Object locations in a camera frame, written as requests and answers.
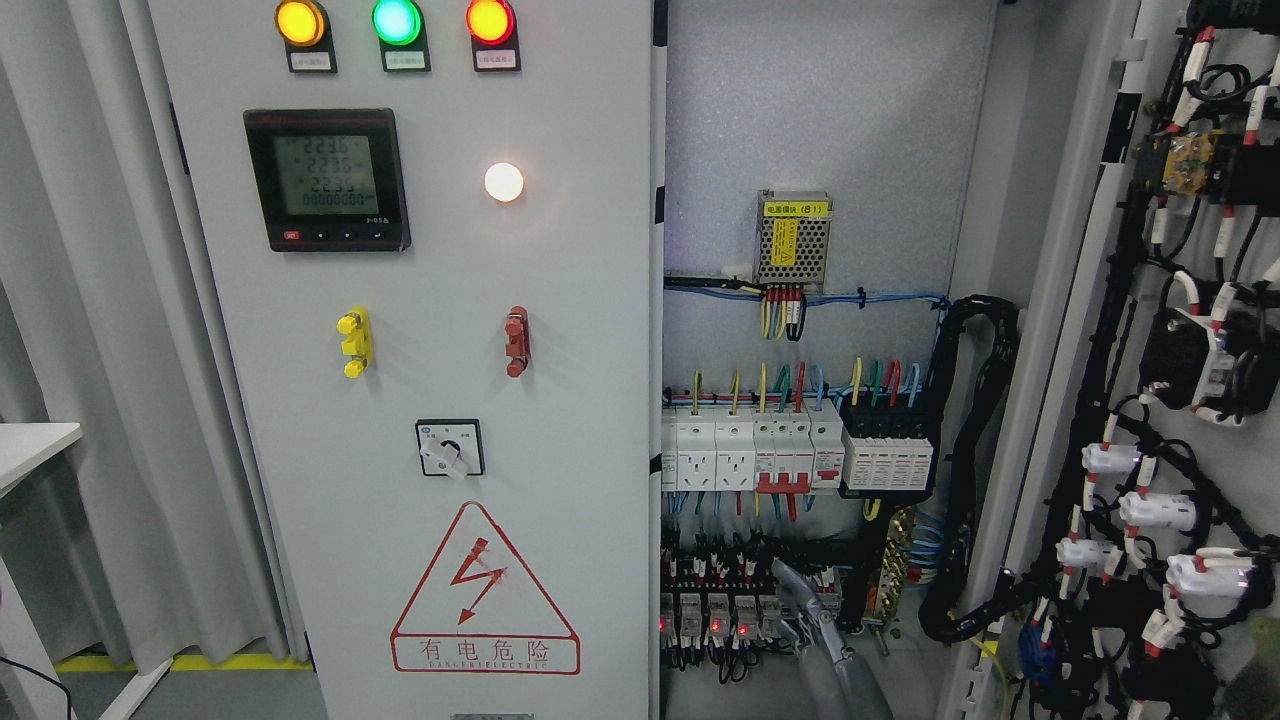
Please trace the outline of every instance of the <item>label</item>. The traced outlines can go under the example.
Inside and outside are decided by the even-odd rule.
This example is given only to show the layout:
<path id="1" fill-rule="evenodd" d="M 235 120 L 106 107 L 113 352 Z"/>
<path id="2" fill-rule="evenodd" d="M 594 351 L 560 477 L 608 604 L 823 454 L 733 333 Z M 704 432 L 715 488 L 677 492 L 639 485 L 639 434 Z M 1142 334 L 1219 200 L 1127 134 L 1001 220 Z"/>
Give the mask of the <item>label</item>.
<path id="1" fill-rule="evenodd" d="M 778 218 L 773 220 L 773 250 L 769 264 L 790 268 L 796 264 L 796 245 L 800 242 L 800 220 Z"/>
<path id="2" fill-rule="evenodd" d="M 328 53 L 289 53 L 289 67 L 294 70 L 323 70 L 333 69 L 333 59 Z"/>
<path id="3" fill-rule="evenodd" d="M 425 70 L 426 53 L 421 50 L 388 50 L 383 53 L 388 70 Z"/>
<path id="4" fill-rule="evenodd" d="M 1210 357 L 1208 373 L 1201 386 L 1201 397 L 1222 397 L 1226 393 L 1226 380 L 1235 368 L 1235 357 L 1230 352 L 1215 350 Z"/>
<path id="5" fill-rule="evenodd" d="M 479 503 L 466 502 L 390 637 L 401 673 L 577 675 L 577 633 Z"/>
<path id="6" fill-rule="evenodd" d="M 476 67 L 481 70 L 515 69 L 515 50 L 476 50 Z"/>
<path id="7" fill-rule="evenodd" d="M 826 200 L 768 200 L 764 202 L 765 218 L 826 218 L 831 214 L 831 202 Z"/>

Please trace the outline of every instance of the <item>gray curtain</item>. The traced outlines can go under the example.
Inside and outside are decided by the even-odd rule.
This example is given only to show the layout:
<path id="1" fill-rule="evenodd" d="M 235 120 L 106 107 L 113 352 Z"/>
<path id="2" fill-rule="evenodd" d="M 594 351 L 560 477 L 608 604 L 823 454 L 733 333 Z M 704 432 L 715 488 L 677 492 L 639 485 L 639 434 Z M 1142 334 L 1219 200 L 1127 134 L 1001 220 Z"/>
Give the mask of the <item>gray curtain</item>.
<path id="1" fill-rule="evenodd" d="M 55 657 L 303 657 L 150 32 L 141 1 L 0 0 L 0 418 L 84 429 L 0 552 Z"/>

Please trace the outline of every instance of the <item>digital meter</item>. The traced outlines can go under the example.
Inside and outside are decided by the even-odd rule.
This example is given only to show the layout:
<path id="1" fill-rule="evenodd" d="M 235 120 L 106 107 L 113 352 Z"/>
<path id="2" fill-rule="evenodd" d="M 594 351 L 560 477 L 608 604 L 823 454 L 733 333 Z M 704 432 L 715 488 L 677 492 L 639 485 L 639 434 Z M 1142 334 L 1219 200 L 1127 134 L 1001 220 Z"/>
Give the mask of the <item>digital meter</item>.
<path id="1" fill-rule="evenodd" d="M 389 109 L 248 110 L 244 132 L 271 250 L 408 247 Z"/>

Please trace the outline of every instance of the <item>green indicator light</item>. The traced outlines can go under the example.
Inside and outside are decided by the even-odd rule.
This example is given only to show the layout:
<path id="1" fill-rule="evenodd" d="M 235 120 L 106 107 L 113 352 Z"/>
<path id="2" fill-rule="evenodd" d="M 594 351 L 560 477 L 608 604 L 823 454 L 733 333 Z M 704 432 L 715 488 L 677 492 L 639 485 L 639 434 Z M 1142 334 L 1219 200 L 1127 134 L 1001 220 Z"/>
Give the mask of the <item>green indicator light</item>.
<path id="1" fill-rule="evenodd" d="M 422 13 L 412 0 L 378 0 L 374 32 L 387 45 L 408 45 L 422 32 Z"/>

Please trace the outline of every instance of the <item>red indicator light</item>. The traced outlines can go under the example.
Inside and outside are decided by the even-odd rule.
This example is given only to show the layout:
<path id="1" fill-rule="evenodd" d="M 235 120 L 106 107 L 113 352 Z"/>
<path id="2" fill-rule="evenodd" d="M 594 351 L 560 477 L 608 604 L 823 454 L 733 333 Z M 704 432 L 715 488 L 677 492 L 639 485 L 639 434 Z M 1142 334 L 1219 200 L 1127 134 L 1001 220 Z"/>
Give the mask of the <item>red indicator light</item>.
<path id="1" fill-rule="evenodd" d="M 485 45 L 502 45 L 516 29 L 516 14 L 506 0 L 472 0 L 467 6 L 467 29 Z"/>

